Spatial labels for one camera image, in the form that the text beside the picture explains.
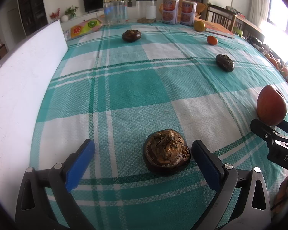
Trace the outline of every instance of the dark cabinet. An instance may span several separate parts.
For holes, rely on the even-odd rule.
[[[26,36],[48,24],[43,0],[18,0]]]

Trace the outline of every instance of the fruit-patterned packaging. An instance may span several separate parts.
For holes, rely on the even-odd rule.
[[[65,40],[68,41],[92,32],[96,32],[102,25],[102,22],[97,18],[88,19],[72,27],[71,29],[66,30],[64,32]]]
[[[181,15],[180,15],[180,24],[187,26],[193,26],[194,18],[196,14],[196,2],[191,2],[187,0],[182,1],[181,6]]]
[[[176,24],[179,0],[163,0],[162,22]]]

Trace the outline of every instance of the blue gripper pad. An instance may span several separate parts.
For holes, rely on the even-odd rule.
[[[218,192],[224,177],[222,161],[216,155],[210,153],[200,140],[193,142],[191,153],[210,189]]]
[[[83,177],[85,170],[87,169],[95,154],[95,144],[92,140],[87,139],[81,145],[79,150],[80,149],[82,149],[80,153],[78,153],[78,151],[73,153],[78,154],[78,157],[66,173],[65,187],[68,193],[70,193],[72,189],[75,189],[78,186],[80,179]]]

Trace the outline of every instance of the green and white plaid tablecloth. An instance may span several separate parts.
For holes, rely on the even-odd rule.
[[[140,30],[141,39],[124,42],[128,29]],[[51,168],[85,139],[94,140],[95,157],[72,195],[96,229],[188,230],[210,203],[215,192],[194,160],[170,177],[146,168],[142,145],[162,129],[180,132],[189,147],[201,139],[236,168],[259,166],[271,195],[278,190],[284,170],[267,160],[265,142],[249,125],[260,90],[275,84],[288,103],[288,85],[241,38],[216,35],[219,43],[211,46],[208,35],[180,24],[131,23],[68,42],[38,114],[31,165]],[[233,72],[216,65],[217,54],[235,61]],[[51,189],[47,193],[66,225]]]

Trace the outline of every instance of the lemon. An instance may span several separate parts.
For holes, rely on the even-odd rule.
[[[202,21],[196,21],[193,24],[195,31],[197,32],[204,32],[206,30],[205,23]]]

